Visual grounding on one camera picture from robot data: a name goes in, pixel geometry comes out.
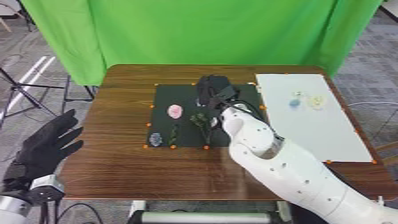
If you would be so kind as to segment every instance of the dark green mat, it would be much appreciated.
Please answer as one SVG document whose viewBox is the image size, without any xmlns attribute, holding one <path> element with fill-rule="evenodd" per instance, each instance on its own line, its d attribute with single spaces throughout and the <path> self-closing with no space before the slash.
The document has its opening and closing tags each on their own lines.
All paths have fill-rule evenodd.
<svg viewBox="0 0 398 224">
<path fill-rule="evenodd" d="M 234 85 L 239 89 L 239 100 L 244 100 L 255 108 L 259 108 L 259 95 L 255 86 Z M 161 135 L 159 147 L 168 147 L 168 138 L 173 125 L 177 125 L 177 147 L 202 147 L 205 145 L 200 129 L 189 121 L 189 116 L 202 113 L 211 118 L 211 112 L 205 108 L 197 107 L 197 92 L 191 85 L 157 85 L 154 94 L 154 108 L 150 115 L 150 128 L 147 132 L 147 145 L 149 136 L 152 133 Z M 175 104 L 182 107 L 182 115 L 177 120 L 168 117 L 166 109 Z M 229 145 L 229 137 L 221 129 L 211 131 L 209 147 L 225 147 Z"/>
</svg>

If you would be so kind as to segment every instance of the table leg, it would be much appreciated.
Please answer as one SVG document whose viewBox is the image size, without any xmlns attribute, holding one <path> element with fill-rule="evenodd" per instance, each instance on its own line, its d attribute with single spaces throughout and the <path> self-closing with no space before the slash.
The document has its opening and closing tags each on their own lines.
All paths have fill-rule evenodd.
<svg viewBox="0 0 398 224">
<path fill-rule="evenodd" d="M 1 23 L 1 25 L 3 25 L 5 30 L 6 30 L 8 32 L 12 32 L 12 31 L 10 31 L 10 28 L 8 28 L 8 25 L 6 25 L 6 23 L 3 22 L 3 19 L 1 19 L 1 18 L 0 18 L 0 23 Z"/>
</svg>

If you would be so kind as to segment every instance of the white robotic arm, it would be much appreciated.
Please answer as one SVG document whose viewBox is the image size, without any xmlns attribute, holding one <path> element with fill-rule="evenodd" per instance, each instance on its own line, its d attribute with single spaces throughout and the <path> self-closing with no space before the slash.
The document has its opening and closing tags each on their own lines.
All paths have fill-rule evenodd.
<svg viewBox="0 0 398 224">
<path fill-rule="evenodd" d="M 243 104 L 221 112 L 229 154 L 278 197 L 330 224 L 398 224 L 398 211 L 372 202 L 333 176 L 308 151 L 282 139 Z"/>
</svg>

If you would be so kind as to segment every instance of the wall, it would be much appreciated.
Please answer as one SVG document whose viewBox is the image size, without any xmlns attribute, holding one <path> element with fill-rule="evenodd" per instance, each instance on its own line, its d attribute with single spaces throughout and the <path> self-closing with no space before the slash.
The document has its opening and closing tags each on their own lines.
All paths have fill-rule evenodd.
<svg viewBox="0 0 398 224">
<path fill-rule="evenodd" d="M 5 3 L 15 11 L 21 10 L 21 6 L 15 0 L 0 0 L 0 3 Z M 12 16 L 12 15 L 14 15 L 12 10 L 0 5 L 0 16 Z"/>
<path fill-rule="evenodd" d="M 398 17 L 398 0 L 388 0 L 381 3 L 381 6 Z"/>
</svg>

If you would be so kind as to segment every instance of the floor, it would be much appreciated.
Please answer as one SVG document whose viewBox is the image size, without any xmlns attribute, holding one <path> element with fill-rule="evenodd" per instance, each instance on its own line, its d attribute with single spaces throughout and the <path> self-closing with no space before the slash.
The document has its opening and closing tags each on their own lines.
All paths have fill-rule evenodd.
<svg viewBox="0 0 398 224">
<path fill-rule="evenodd" d="M 35 30 L 28 32 L 22 20 L 5 20 L 12 28 L 6 33 L 0 27 L 0 66 L 8 71 L 15 80 L 19 80 L 28 68 L 42 56 L 47 58 L 54 55 L 47 47 L 40 33 Z M 339 69 L 333 83 L 339 88 L 346 103 L 356 102 L 398 102 L 398 24 L 376 12 L 371 23 L 364 30 L 362 36 L 355 43 L 351 53 Z M 37 83 L 63 86 L 65 70 L 54 60 Z M 0 108 L 6 98 L 6 83 L 0 80 Z M 30 89 L 33 96 L 40 96 L 42 91 Z M 86 97 L 83 88 L 72 85 L 72 97 Z M 51 90 L 44 103 L 49 109 L 60 112 L 61 91 Z M 12 110 L 26 108 L 28 103 L 21 101 Z M 67 103 L 67 108 L 77 111 L 77 118 L 83 121 L 90 104 L 83 102 Z M 371 139 L 372 146 L 398 140 L 398 115 L 392 104 L 360 104 L 351 106 L 355 118 L 362 125 L 365 135 Z M 14 153 L 19 150 L 22 139 L 51 116 L 38 110 L 10 117 L 0 131 L 0 173 L 3 172 Z M 398 149 L 380 153 L 381 157 L 398 155 Z M 398 166 L 387 167 L 394 180 L 398 180 Z M 74 204 L 76 201 L 63 201 L 61 208 Z M 104 223 L 122 224 L 127 220 L 129 201 L 85 201 L 101 214 Z M 398 201 L 387 202 L 387 205 L 398 208 Z M 149 210 L 172 211 L 184 209 L 188 211 L 264 211 L 273 210 L 273 204 L 264 202 L 149 202 Z M 28 223 L 37 223 L 37 209 L 30 213 Z M 67 213 L 61 224 L 95 222 L 93 215 L 86 208 L 76 207 Z"/>
</svg>

